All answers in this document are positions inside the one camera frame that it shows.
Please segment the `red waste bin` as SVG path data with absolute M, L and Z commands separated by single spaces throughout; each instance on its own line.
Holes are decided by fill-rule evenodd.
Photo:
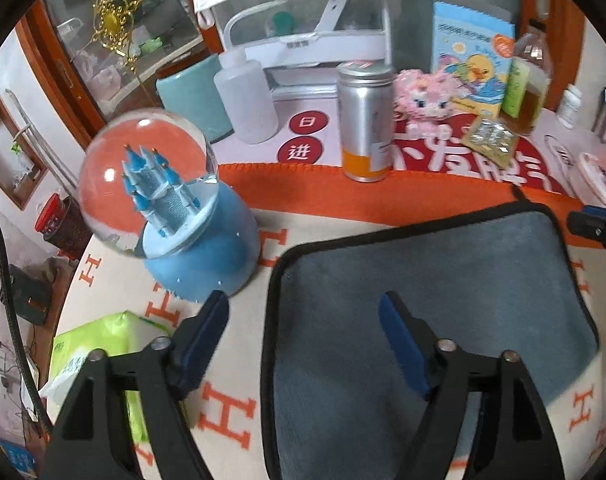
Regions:
M 92 235 L 74 198 L 62 198 L 58 193 L 53 193 L 41 208 L 34 229 L 72 260 L 82 258 Z

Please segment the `teal cylindrical container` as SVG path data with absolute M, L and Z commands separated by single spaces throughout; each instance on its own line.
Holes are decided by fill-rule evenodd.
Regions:
M 232 125 L 214 84 L 217 54 L 192 54 L 159 68 L 156 91 L 163 107 L 196 125 L 210 143 L 232 133 Z

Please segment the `pink plush toy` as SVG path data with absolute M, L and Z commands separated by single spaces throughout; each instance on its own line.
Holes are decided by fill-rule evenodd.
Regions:
M 410 139 L 436 133 L 437 123 L 452 114 L 454 99 L 466 95 L 462 82 L 446 70 L 434 74 L 401 70 L 393 87 L 395 110 L 406 119 Z

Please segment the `silver orange metal can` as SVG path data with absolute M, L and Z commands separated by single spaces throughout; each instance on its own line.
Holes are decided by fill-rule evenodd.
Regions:
M 344 174 L 380 181 L 393 167 L 395 70 L 384 61 L 350 61 L 336 73 Z

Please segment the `red white printed table mat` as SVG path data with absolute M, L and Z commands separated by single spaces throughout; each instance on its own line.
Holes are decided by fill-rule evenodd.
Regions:
M 227 136 L 214 143 L 218 162 L 304 162 L 339 166 L 341 147 L 335 100 L 282 101 L 276 103 L 275 108 L 281 129 L 273 138 L 248 145 L 233 134 Z M 556 114 L 543 110 L 534 131 L 519 140 L 510 167 L 501 170 L 460 143 L 473 121 L 472 115 L 455 114 L 447 121 L 449 130 L 429 139 L 406 138 L 405 125 L 400 124 L 392 147 L 393 167 L 516 184 L 577 198 L 570 172 L 575 156 L 588 143 L 591 131 L 579 126 L 565 128 Z

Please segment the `amber liquid glass bottle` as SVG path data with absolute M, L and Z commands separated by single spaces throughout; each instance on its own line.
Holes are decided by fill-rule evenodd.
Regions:
M 545 104 L 553 75 L 547 26 L 536 20 L 514 45 L 500 120 L 519 136 L 529 136 Z

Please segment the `orange cream H-pattern blanket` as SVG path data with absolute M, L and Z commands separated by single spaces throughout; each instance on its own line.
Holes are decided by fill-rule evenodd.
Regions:
M 220 170 L 249 204 L 260 227 L 256 274 L 230 302 L 230 322 L 204 384 L 189 396 L 193 437 L 219 479 L 261 479 L 266 470 L 260 431 L 260 347 L 268 280 L 289 248 L 406 226 L 508 203 L 505 183 L 396 171 L 378 183 L 348 180 L 328 166 L 237 164 Z M 586 370 L 550 406 L 568 478 L 578 479 L 606 452 L 606 253 L 566 237 L 578 289 L 594 319 L 600 349 Z M 198 306 L 159 285 L 141 260 L 90 240 L 66 296 L 58 329 L 68 332 L 130 311 L 146 326 L 176 327 Z

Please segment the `white squeeze bottle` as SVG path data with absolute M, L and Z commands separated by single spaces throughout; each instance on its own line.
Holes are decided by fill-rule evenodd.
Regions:
M 260 144 L 279 131 L 279 118 L 260 62 L 246 57 L 241 47 L 218 56 L 222 69 L 214 84 L 236 136 Z

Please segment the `white desk appliance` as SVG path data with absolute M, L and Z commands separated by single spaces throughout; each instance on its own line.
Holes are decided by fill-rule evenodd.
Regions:
M 228 0 L 196 13 L 222 48 L 241 47 L 266 70 L 279 101 L 333 96 L 335 69 L 392 59 L 400 0 Z

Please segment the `blue duck picture box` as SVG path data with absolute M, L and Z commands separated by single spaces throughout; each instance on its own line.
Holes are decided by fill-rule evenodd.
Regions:
M 458 110 L 498 116 L 515 36 L 516 26 L 501 9 L 486 13 L 444 0 L 434 2 L 432 71 L 458 81 L 452 97 Z

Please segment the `purple and grey towel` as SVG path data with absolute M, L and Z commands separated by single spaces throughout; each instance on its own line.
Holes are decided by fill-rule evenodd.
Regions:
M 272 270 L 273 479 L 561 479 L 549 404 L 599 348 L 560 222 L 529 200 L 307 243 Z

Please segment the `blue castle snow globe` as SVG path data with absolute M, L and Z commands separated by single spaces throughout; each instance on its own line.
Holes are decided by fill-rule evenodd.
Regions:
M 219 177 L 204 133 L 162 108 L 128 112 L 94 137 L 77 200 L 95 237 L 142 260 L 180 299 L 232 296 L 256 268 L 260 233 L 250 208 Z

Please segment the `foil pill blister pack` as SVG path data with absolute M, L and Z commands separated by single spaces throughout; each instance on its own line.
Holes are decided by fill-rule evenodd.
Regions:
M 500 169 L 507 169 L 520 137 L 503 122 L 478 116 L 463 133 L 461 144 L 471 151 L 483 155 Z

